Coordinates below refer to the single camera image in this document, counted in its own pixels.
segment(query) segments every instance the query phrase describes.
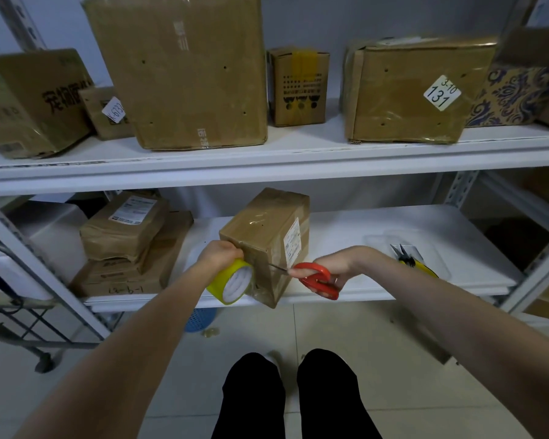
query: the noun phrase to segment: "yellow pliers handle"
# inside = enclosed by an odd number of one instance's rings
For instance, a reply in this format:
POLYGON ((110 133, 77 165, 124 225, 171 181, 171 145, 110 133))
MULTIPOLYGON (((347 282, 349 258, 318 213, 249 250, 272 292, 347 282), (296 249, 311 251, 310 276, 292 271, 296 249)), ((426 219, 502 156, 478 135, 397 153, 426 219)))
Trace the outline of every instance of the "yellow pliers handle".
MULTIPOLYGON (((403 265, 407 265, 407 263, 404 260, 399 260, 399 262, 402 263, 403 265)), ((435 272, 433 272, 433 270, 430 267, 425 266, 418 260, 415 260, 414 262, 415 262, 415 266, 413 266, 413 268, 417 268, 418 270, 421 270, 424 273, 429 274, 430 276, 435 277, 436 279, 439 279, 439 276, 435 272)))

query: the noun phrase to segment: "person's left hand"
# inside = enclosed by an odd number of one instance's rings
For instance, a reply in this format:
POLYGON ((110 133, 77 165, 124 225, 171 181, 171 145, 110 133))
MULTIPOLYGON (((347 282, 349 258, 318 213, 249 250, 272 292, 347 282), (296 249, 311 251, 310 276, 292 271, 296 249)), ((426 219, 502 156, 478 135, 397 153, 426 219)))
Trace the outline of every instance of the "person's left hand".
POLYGON ((217 274, 232 265, 235 259, 243 258, 244 252, 236 248, 234 244, 227 241, 214 240, 204 248, 199 258, 197 258, 197 262, 209 265, 217 274))

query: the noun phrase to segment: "blue paisley pattern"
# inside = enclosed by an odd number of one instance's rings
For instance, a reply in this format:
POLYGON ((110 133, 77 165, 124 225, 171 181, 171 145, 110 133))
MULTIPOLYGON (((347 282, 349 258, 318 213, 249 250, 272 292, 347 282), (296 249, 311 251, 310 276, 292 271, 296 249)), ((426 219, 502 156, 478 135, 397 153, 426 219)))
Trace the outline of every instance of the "blue paisley pattern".
POLYGON ((492 70, 472 106, 467 127, 526 125, 549 100, 549 68, 492 70))

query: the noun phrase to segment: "blue plastic basket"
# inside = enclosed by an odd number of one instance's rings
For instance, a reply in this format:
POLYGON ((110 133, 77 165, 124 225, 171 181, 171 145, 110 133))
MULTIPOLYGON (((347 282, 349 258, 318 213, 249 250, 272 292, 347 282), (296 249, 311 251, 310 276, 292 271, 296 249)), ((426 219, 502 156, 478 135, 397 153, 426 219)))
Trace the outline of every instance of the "blue plastic basket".
POLYGON ((185 332, 205 330, 214 321, 216 312, 217 308, 196 308, 185 325, 185 332))

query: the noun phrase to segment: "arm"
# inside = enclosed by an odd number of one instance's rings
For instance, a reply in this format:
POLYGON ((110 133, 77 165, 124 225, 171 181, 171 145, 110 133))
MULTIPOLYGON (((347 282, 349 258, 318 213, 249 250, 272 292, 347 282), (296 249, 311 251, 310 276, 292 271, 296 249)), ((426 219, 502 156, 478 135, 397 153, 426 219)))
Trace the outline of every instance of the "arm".
POLYGON ((242 258, 214 241, 197 263, 83 359, 29 416, 15 439, 136 438, 201 293, 242 258))
MULTIPOLYGON (((536 439, 549 439, 549 339, 446 281, 367 246, 319 258, 342 288, 359 274, 407 307, 536 439)), ((306 277, 310 270, 290 270, 306 277)))

